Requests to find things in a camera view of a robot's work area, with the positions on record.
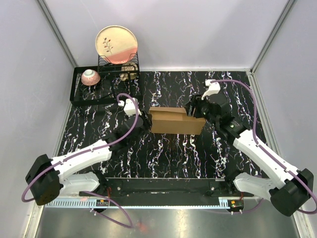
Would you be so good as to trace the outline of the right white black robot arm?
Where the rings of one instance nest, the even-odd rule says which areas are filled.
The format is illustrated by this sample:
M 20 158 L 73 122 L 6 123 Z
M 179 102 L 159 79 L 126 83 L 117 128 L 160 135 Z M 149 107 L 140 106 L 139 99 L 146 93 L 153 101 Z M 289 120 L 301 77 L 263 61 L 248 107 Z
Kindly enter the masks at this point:
M 248 156 L 268 176 L 259 178 L 234 172 L 225 184 L 229 196 L 234 197 L 241 192 L 253 194 L 269 200 L 277 211 L 287 217 L 292 216 L 312 197 L 312 172 L 308 169 L 299 170 L 267 147 L 257 138 L 254 130 L 232 115 L 225 95 L 193 95 L 184 108 L 187 116 L 204 118 L 212 123 L 221 138 Z

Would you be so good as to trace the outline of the brown cardboard box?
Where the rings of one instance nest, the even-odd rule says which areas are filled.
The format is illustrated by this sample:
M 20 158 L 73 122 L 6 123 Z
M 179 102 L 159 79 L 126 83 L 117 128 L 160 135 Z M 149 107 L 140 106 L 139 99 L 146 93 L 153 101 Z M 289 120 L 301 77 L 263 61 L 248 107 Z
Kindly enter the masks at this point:
M 200 135 L 206 124 L 204 118 L 189 117 L 184 108 L 150 107 L 152 133 Z

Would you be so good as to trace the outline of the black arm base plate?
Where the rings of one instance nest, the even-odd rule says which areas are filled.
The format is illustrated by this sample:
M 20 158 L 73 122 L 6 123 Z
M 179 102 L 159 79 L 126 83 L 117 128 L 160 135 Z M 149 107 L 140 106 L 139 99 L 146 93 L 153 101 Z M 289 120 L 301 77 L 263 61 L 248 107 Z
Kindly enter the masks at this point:
M 93 191 L 121 197 L 132 193 L 198 193 L 212 197 L 252 197 L 239 192 L 224 179 L 215 178 L 103 178 Z

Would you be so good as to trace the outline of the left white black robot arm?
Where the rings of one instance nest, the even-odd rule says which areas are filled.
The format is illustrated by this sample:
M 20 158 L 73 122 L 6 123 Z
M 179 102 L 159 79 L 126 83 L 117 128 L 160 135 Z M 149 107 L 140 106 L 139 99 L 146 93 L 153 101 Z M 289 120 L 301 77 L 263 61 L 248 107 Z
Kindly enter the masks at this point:
M 28 186 L 22 193 L 21 200 L 34 200 L 41 206 L 50 203 L 64 191 L 87 190 L 81 183 L 76 184 L 79 189 L 71 186 L 69 178 L 91 165 L 110 160 L 151 127 L 152 116 L 141 110 L 137 117 L 131 116 L 112 133 L 90 146 L 53 158 L 49 158 L 47 154 L 39 156 L 25 177 Z

